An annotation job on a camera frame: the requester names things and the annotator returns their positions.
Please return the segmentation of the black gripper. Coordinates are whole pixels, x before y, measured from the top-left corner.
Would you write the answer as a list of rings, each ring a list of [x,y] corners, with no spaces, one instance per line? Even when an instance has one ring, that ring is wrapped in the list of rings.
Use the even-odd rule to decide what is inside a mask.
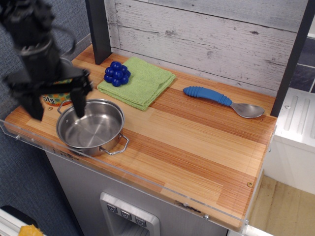
[[[44,109],[39,95],[69,92],[77,117],[85,115],[86,95],[92,90],[89,71],[62,63],[53,41],[16,47],[24,67],[3,81],[28,114],[42,121]]]

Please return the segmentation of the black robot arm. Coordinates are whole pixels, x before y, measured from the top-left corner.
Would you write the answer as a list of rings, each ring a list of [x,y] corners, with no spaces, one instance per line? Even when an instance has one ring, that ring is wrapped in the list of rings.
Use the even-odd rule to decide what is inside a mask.
[[[54,15],[42,0],[2,0],[0,22],[11,35],[23,69],[4,78],[10,94],[31,117],[42,120],[43,94],[69,93],[77,117],[92,91],[89,71],[63,63],[51,34]]]

